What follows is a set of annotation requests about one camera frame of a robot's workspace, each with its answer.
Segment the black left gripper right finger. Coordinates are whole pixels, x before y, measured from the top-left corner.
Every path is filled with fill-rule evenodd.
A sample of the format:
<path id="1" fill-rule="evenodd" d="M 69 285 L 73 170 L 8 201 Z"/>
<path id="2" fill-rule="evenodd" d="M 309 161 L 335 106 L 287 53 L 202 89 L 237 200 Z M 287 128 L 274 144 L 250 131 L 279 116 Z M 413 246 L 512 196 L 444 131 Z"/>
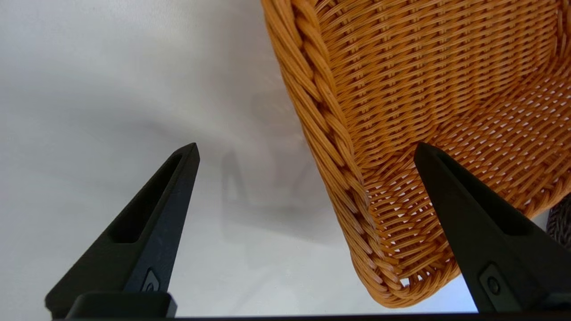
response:
<path id="1" fill-rule="evenodd" d="M 568 313 L 571 256 L 443 150 L 414 163 L 480 313 Z"/>

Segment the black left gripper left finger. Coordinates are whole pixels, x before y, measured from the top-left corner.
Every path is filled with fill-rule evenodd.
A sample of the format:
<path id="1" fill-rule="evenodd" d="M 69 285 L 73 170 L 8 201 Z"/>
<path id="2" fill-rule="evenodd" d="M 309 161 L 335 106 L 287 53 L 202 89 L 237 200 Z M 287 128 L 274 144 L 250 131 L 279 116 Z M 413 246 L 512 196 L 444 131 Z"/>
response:
<path id="1" fill-rule="evenodd" d="M 45 297 L 53 318 L 172 318 L 169 284 L 200 163 L 177 149 Z"/>

